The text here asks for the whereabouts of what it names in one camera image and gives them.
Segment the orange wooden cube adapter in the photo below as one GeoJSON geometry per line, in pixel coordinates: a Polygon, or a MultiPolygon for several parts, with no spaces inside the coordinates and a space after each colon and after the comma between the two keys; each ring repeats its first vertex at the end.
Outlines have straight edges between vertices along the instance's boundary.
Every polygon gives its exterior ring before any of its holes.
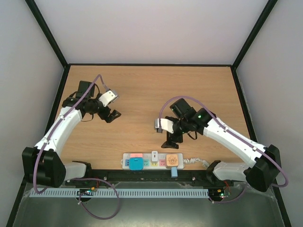
{"type": "Polygon", "coordinates": [[[166,155],[166,167],[172,168],[178,166],[178,155],[177,154],[167,154],[166,155]]]}

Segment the white USB charger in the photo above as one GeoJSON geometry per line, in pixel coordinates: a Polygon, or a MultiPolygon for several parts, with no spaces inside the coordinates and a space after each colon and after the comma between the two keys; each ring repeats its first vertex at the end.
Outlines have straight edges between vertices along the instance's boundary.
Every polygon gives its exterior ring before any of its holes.
{"type": "Polygon", "coordinates": [[[157,163],[157,162],[158,162],[158,152],[157,152],[157,151],[152,151],[152,152],[151,152],[151,160],[152,160],[152,162],[154,162],[154,163],[157,163]]]}

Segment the white power strip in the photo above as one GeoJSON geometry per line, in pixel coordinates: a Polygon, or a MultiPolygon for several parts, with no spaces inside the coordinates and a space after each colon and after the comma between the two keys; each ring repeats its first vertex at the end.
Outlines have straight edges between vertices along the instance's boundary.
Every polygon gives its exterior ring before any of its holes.
{"type": "MultiPolygon", "coordinates": [[[[166,155],[168,153],[158,153],[158,162],[152,162],[152,153],[143,153],[143,170],[170,170],[171,168],[166,167],[166,155]]],[[[183,163],[183,154],[176,153],[178,155],[178,170],[182,170],[184,168],[183,163]]],[[[129,159],[130,153],[124,153],[123,158],[121,159],[121,165],[124,170],[129,169],[129,159]]]]}

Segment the pink cube socket adapter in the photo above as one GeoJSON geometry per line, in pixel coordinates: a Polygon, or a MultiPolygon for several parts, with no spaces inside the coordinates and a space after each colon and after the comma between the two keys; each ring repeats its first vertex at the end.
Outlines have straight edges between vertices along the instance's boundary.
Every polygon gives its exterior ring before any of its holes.
{"type": "Polygon", "coordinates": [[[143,158],[143,153],[131,153],[130,154],[130,158],[136,158],[136,157],[143,158]]]}

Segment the blue cube plug adapter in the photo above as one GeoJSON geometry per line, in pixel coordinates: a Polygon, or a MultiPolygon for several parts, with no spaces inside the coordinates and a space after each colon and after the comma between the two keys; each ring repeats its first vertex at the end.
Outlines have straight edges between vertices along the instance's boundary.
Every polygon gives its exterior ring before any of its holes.
{"type": "Polygon", "coordinates": [[[131,171],[143,170],[143,158],[142,157],[131,157],[129,159],[129,169],[131,171]]]}

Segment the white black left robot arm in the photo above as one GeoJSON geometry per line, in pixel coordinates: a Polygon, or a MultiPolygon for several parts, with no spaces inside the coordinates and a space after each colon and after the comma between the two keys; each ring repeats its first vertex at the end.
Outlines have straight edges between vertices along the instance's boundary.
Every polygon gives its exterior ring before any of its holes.
{"type": "Polygon", "coordinates": [[[108,87],[105,93],[95,91],[99,91],[99,87],[94,82],[80,81],[78,90],[63,101],[57,119],[44,137],[34,147],[23,150],[22,161],[27,182],[57,188],[65,181],[88,175],[91,169],[89,163],[73,161],[64,164],[60,156],[73,129],[85,115],[98,115],[107,123],[121,116],[117,110],[109,108],[118,99],[117,92],[108,87]]]}

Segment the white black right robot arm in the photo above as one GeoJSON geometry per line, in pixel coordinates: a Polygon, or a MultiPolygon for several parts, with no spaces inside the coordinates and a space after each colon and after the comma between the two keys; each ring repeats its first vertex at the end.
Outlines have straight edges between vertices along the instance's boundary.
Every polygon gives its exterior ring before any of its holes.
{"type": "Polygon", "coordinates": [[[209,167],[206,179],[211,185],[230,180],[246,182],[255,190],[266,192],[282,172],[280,151],[274,145],[259,144],[232,129],[213,112],[201,105],[200,110],[191,107],[186,96],[177,96],[165,103],[174,113],[173,117],[162,117],[159,113],[154,121],[158,133],[166,131],[162,148],[178,149],[183,136],[194,132],[220,143],[237,155],[241,163],[214,161],[209,167]]]}

